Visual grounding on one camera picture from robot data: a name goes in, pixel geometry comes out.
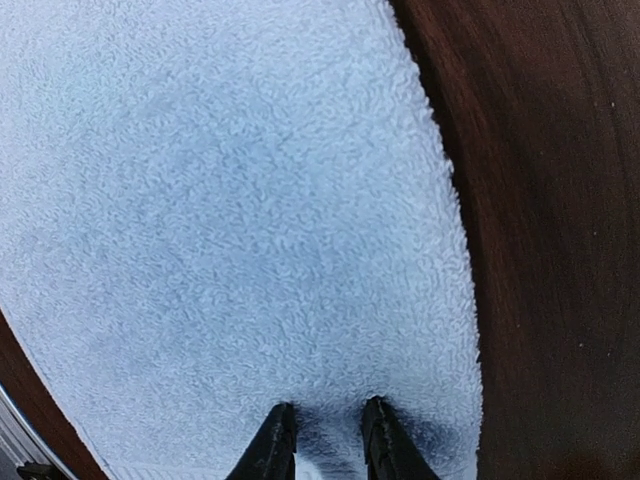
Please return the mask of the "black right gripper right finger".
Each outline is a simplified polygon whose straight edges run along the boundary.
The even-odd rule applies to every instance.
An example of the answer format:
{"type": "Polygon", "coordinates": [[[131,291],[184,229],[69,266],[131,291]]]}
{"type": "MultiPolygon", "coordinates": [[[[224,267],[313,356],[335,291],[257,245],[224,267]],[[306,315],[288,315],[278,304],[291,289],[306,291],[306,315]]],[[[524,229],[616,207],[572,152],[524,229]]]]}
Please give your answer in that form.
{"type": "Polygon", "coordinates": [[[380,396],[370,398],[365,404],[362,437],[368,479],[439,479],[401,425],[394,409],[380,396]]]}

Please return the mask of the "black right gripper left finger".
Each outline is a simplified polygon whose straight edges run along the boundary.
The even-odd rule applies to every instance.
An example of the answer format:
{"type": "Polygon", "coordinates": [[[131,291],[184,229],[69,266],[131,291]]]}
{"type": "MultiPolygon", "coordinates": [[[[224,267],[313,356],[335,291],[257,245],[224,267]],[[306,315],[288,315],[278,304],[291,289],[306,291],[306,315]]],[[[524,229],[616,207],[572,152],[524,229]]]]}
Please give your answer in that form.
{"type": "Polygon", "coordinates": [[[293,480],[297,424],[294,406],[275,405],[261,424],[227,480],[293,480]]]}

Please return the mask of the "light blue towel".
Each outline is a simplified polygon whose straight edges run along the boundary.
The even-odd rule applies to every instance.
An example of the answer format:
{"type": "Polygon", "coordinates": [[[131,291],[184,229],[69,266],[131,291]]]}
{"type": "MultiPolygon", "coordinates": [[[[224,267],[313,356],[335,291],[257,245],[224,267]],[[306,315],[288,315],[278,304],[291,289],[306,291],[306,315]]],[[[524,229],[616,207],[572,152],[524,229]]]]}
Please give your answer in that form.
{"type": "Polygon", "coordinates": [[[375,395],[474,478],[452,172],[386,1],[1,5],[1,309],[111,479],[222,479],[280,402],[362,479],[375,395]]]}

